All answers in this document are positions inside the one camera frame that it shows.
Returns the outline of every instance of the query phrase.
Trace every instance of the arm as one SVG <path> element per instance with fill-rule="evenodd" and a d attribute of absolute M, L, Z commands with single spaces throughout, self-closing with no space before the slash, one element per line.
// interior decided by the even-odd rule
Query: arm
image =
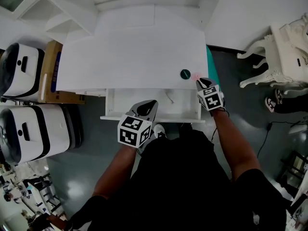
<path fill-rule="evenodd" d="M 260 169 L 257 156 L 238 128 L 233 124 L 226 112 L 211 111 L 216 123 L 223 153 L 230 165 L 233 180 L 249 169 Z"/>
<path fill-rule="evenodd" d="M 130 179 L 135 163 L 136 149 L 122 145 L 111 164 L 96 183 L 92 196 L 100 195 L 108 199 Z"/>
<path fill-rule="evenodd" d="M 66 222 L 61 220 L 59 217 L 51 214 L 49 217 L 46 218 L 48 221 L 51 222 L 52 225 L 56 226 L 60 230 L 64 230 L 66 227 Z"/>

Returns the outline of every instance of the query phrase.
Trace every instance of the gray floor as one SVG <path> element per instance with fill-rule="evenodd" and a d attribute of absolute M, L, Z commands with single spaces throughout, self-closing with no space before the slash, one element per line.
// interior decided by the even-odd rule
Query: gray floor
<path fill-rule="evenodd" d="M 266 65 L 259 69 L 252 68 L 253 64 L 260 61 L 260 57 L 251 56 L 248 59 L 238 60 L 231 53 L 218 51 L 212 53 L 230 117 L 249 140 L 256 153 L 264 141 L 266 126 L 269 122 L 296 122 L 303 120 L 307 115 L 302 112 L 287 115 L 270 113 L 264 106 L 265 96 L 273 94 L 273 88 L 268 84 L 258 86 L 251 84 L 244 89 L 239 88 L 240 81 L 266 70 Z M 105 99 L 96 97 L 89 97 L 86 105 L 80 105 L 85 138 L 82 146 L 48 158 L 53 183 L 69 217 L 91 196 L 96 181 L 119 148 L 116 134 L 117 122 L 103 121 L 99 118 L 104 114 L 104 105 Z M 197 124 L 194 128 L 202 130 L 210 139 L 215 124 L 209 113 L 204 111 L 203 116 L 206 117 L 206 124 Z M 291 150 L 306 154 L 306 134 L 288 136 L 289 128 L 288 124 L 274 124 L 260 153 L 262 169 L 269 178 L 277 177 L 282 168 L 280 159 L 287 157 Z M 175 124 L 166 124 L 166 132 L 171 139 L 178 135 Z M 230 176 L 230 168 L 223 156 L 217 134 L 213 143 L 218 161 Z M 187 150 L 193 152 L 193 148 L 187 148 Z"/>

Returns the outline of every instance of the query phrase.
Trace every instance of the hand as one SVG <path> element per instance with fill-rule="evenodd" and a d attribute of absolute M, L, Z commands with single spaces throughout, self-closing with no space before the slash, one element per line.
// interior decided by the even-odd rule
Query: hand
<path fill-rule="evenodd" d="M 119 121 L 118 142 L 139 148 L 150 137 L 157 108 L 156 100 L 147 100 L 133 105 Z"/>
<path fill-rule="evenodd" d="M 207 111 L 225 106 L 224 95 L 215 81 L 200 78 L 196 81 L 196 85 L 199 101 Z"/>

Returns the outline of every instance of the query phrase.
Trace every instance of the green knob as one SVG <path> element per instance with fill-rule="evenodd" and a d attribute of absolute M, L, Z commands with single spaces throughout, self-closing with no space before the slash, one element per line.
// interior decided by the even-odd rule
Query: green knob
<path fill-rule="evenodd" d="M 182 79 L 189 79 L 191 77 L 191 73 L 187 69 L 183 69 L 180 75 Z"/>

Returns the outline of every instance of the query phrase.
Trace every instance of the black shirt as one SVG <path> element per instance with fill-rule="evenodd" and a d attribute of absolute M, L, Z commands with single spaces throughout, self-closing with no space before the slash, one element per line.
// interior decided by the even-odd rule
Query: black shirt
<path fill-rule="evenodd" d="M 253 223 L 253 212 L 260 216 Z M 281 194 L 251 169 L 232 183 L 213 144 L 199 131 L 185 138 L 152 141 L 129 183 L 108 201 L 90 198 L 66 230 L 203 229 L 285 230 Z"/>
<path fill-rule="evenodd" d="M 49 215 L 47 213 L 44 213 L 35 218 L 34 222 L 30 224 L 30 227 L 32 227 L 34 231 L 42 231 L 48 227 L 51 227 L 50 221 L 47 220 L 48 216 Z"/>

